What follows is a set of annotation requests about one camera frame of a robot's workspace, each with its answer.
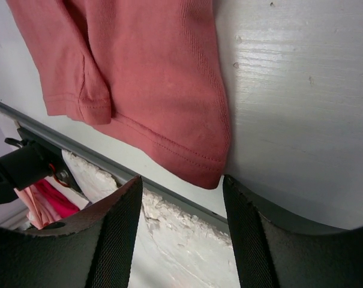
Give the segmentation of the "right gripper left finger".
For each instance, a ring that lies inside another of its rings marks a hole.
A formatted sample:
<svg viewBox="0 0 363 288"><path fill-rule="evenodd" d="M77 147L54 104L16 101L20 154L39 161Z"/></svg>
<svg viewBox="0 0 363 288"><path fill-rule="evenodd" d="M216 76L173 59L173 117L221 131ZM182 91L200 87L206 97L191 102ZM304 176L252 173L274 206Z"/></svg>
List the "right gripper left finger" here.
<svg viewBox="0 0 363 288"><path fill-rule="evenodd" d="M142 193L136 176L41 230L0 227L0 287L127 287Z"/></svg>

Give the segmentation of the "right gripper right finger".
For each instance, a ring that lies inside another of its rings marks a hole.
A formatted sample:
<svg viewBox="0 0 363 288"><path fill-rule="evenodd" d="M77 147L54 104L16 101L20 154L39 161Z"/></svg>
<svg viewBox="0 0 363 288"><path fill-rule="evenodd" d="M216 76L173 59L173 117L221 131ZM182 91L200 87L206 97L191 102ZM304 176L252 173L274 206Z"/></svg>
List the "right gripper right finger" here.
<svg viewBox="0 0 363 288"><path fill-rule="evenodd" d="M301 217L229 175L223 196L241 287L363 287L363 226Z"/></svg>

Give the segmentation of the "salmon pink t shirt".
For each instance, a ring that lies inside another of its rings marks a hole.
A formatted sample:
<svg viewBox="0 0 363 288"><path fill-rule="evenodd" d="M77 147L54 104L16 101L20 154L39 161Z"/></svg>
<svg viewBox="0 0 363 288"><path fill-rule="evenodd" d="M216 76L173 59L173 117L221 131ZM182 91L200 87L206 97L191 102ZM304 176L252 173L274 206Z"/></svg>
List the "salmon pink t shirt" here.
<svg viewBox="0 0 363 288"><path fill-rule="evenodd" d="M214 189L230 146L212 1L8 1L50 116Z"/></svg>

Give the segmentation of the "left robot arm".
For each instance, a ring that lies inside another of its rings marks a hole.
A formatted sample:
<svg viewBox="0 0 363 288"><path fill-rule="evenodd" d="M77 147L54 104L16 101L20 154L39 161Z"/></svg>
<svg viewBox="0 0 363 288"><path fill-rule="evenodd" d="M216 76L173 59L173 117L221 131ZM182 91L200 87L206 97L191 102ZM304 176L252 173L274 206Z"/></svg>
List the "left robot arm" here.
<svg viewBox="0 0 363 288"><path fill-rule="evenodd" d="M6 138L5 143L16 150L0 157L0 205L16 200L16 190L53 174L52 161L37 142Z"/></svg>

